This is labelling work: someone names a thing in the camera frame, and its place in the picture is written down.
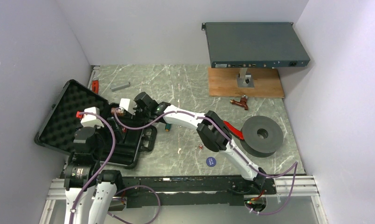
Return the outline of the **orange black poker chip stack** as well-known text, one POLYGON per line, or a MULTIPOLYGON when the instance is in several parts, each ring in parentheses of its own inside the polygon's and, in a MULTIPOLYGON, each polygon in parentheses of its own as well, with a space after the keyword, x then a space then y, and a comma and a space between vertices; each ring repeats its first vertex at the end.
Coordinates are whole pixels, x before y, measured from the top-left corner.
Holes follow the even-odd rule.
POLYGON ((111 114, 114 117, 123 117, 126 115, 126 112, 123 108, 115 107, 111 109, 111 114))

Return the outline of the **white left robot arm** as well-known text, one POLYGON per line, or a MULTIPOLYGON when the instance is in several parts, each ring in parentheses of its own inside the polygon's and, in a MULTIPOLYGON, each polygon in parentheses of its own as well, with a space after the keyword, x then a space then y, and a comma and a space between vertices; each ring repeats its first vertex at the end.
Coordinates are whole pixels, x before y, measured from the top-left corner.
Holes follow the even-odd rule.
POLYGON ((66 224, 102 224, 113 196, 123 192, 124 183, 118 170, 105 170, 101 163, 108 146, 106 125, 100 120, 82 123, 74 133, 74 152, 64 170, 66 224))

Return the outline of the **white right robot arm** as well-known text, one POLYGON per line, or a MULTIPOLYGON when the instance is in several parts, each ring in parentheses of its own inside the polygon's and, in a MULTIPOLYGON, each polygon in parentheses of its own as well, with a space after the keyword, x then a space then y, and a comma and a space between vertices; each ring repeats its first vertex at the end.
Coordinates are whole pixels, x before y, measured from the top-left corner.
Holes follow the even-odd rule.
POLYGON ((249 192, 257 194, 264 189, 264 171, 242 152, 233 140, 231 131, 214 111, 200 113, 183 110, 167 102, 158 103, 146 92, 139 93, 132 106, 127 105, 126 99, 122 99, 119 106, 149 124, 161 122, 197 131, 207 149, 223 154, 239 170, 241 177, 247 180, 249 192))

